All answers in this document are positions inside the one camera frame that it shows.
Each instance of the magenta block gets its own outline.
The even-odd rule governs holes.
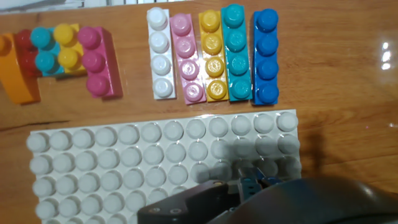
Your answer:
[[[83,27],[78,40],[83,46],[81,63],[88,74],[86,87],[93,98],[123,96],[111,34],[102,27]]]
[[[191,14],[180,13],[171,17],[170,26],[185,104],[206,102]]]

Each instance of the wooden table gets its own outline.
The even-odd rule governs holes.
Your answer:
[[[158,6],[170,9],[170,15],[192,13],[200,44],[198,13],[233,2]],[[101,101],[86,90],[86,77],[40,78],[42,101],[25,106],[13,105],[0,89],[2,222],[40,223],[34,213],[38,199],[31,190],[32,153],[25,146],[31,130],[209,113],[295,108],[304,177],[342,175],[398,192],[398,1],[235,2],[245,5],[248,27],[254,11],[271,7],[279,13],[278,105],[224,101],[186,106],[179,77],[178,99],[155,101],[146,23],[146,11],[154,4],[0,16],[1,32],[62,22],[105,27],[113,34],[124,88],[122,99]]]

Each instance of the mega bloks block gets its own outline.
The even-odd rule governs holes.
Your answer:
[[[198,63],[191,14],[180,13],[171,17],[170,26],[185,104],[205,102],[206,93],[201,77],[202,71]]]
[[[83,27],[78,40],[84,52],[81,62],[88,74],[86,87],[93,98],[123,96],[111,33],[102,27]]]
[[[278,14],[273,9],[254,12],[253,101],[255,105],[278,103]]]
[[[60,45],[58,62],[66,74],[86,75],[87,71],[81,63],[83,47],[77,39],[79,24],[59,24],[54,29],[54,39]]]
[[[175,98],[169,10],[159,7],[149,9],[147,22],[154,98],[156,100]]]
[[[232,4],[221,9],[229,100],[251,100],[252,85],[244,7]]]
[[[300,178],[297,124],[295,110],[283,110],[32,131],[36,214],[43,224],[126,223],[168,195],[234,180],[238,161]]]
[[[18,61],[21,69],[31,77],[41,77],[42,72],[36,67],[35,58],[39,51],[30,41],[31,30],[23,29],[15,35]]]
[[[67,75],[57,60],[60,45],[54,40],[53,32],[54,28],[44,27],[37,27],[32,31],[30,40],[39,49],[35,64],[43,73],[43,77],[63,78]]]
[[[32,63],[27,59],[24,66]],[[15,104],[40,101],[37,78],[20,64],[14,34],[0,35],[0,80],[8,97]]]
[[[207,101],[228,100],[228,84],[225,74],[223,28],[219,11],[199,13],[201,50],[205,61],[203,78]]]

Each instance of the blue block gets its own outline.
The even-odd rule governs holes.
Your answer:
[[[277,86],[277,24],[278,13],[273,9],[254,12],[253,100],[254,105],[278,103]]]
[[[39,53],[36,56],[36,67],[43,73],[43,77],[62,78],[67,76],[63,67],[58,63],[60,45],[54,40],[54,28],[35,28],[30,40],[36,46]]]
[[[221,18],[229,100],[251,100],[252,85],[244,7],[238,4],[231,4],[222,8]]]

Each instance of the yellow block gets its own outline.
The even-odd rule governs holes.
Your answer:
[[[18,63],[14,34],[0,35],[0,80],[13,103],[40,101],[37,77],[28,76]]]
[[[207,101],[228,100],[228,83],[225,72],[223,29],[219,11],[199,13],[201,51],[206,73],[202,73]]]
[[[83,47],[77,39],[79,24],[59,24],[54,29],[54,39],[60,44],[58,62],[64,67],[66,74],[86,75],[87,71],[81,64]]]

